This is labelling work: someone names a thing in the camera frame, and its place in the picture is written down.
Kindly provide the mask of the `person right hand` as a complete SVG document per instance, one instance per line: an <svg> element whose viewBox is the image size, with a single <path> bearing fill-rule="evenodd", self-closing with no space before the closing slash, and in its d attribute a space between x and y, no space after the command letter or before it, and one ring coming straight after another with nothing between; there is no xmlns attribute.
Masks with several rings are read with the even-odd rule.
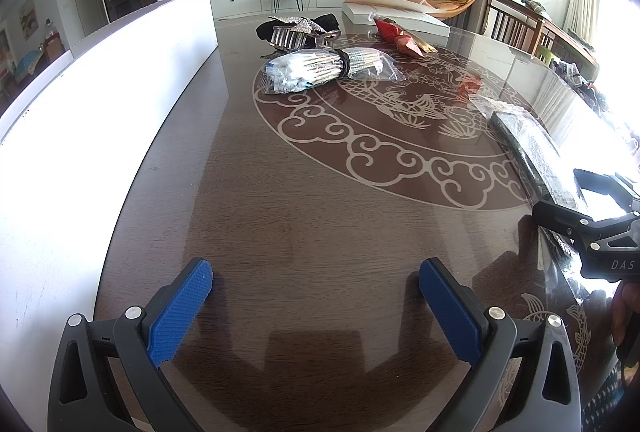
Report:
<svg viewBox="0 0 640 432"><path fill-rule="evenodd" d="M639 362L639 284L621 282L612 300L612 334L620 363Z"/></svg>

